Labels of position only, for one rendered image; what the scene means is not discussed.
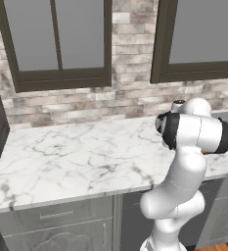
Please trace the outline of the dark brown framed window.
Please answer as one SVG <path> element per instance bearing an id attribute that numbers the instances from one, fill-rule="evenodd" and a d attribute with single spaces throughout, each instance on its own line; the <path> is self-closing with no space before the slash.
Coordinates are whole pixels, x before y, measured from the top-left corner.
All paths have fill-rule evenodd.
<path id="1" fill-rule="evenodd" d="M 228 78 L 228 0 L 159 0 L 151 82 Z"/>
<path id="2" fill-rule="evenodd" d="M 0 0 L 0 30 L 20 92 L 112 84 L 113 0 Z"/>

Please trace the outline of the grey drawer front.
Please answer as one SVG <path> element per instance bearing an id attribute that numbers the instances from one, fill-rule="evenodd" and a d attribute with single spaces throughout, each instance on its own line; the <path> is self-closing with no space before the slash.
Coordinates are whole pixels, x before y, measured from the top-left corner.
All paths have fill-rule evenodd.
<path id="1" fill-rule="evenodd" d="M 74 210 L 72 215 L 40 220 L 39 216 Z M 76 202 L 31 208 L 0 214 L 0 231 L 3 236 L 27 231 L 40 230 L 65 224 L 77 224 L 87 221 L 110 218 L 113 215 L 112 196 L 94 198 Z"/>

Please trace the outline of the grey cupboard door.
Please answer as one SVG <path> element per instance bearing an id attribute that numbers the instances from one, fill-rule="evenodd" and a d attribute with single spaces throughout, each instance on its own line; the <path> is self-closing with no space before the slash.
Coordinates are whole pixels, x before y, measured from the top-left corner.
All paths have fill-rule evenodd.
<path id="1" fill-rule="evenodd" d="M 4 237 L 9 251 L 112 251 L 112 218 Z"/>

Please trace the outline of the grey cupboard run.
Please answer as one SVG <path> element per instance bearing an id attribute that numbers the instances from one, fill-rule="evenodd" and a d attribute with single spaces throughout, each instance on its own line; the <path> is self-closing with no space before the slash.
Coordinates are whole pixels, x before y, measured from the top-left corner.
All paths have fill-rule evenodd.
<path id="1" fill-rule="evenodd" d="M 228 242 L 228 177 L 213 202 L 197 248 Z"/>

